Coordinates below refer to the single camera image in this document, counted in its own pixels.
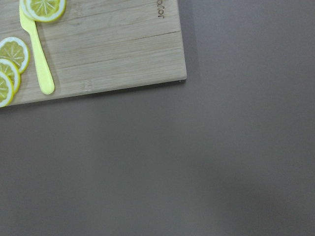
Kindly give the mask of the wooden cutting board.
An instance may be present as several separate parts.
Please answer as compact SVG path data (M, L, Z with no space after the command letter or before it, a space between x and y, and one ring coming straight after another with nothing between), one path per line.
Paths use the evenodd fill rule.
M58 20L36 26L55 91L41 92L30 60L12 105L187 77L176 0L69 0Z

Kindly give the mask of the yellow plastic knife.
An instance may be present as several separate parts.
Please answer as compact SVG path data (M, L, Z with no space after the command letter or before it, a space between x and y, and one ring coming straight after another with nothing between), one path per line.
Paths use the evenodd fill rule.
M35 21L29 18L28 15L24 13L22 7L23 3L23 0L19 2L20 24L30 36L36 75L40 90L43 94L49 95L54 92L55 84L48 63L46 61L45 54L41 47Z

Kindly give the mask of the lemon slice front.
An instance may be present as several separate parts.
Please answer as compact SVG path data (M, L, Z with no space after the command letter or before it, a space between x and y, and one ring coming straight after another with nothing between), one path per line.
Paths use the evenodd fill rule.
M7 75L0 73L0 107L11 103L14 96L13 83Z

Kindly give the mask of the lemon slice on knife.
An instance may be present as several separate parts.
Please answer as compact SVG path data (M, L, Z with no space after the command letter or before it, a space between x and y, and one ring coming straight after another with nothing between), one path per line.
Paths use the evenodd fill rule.
M19 5L28 18L47 23L63 15L66 2L66 0L20 0Z

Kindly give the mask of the lemon slice back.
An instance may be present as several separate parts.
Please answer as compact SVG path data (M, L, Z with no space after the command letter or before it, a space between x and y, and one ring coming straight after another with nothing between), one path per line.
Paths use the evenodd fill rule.
M0 42L0 58L14 63L22 74L29 65L30 50L20 38L6 37Z

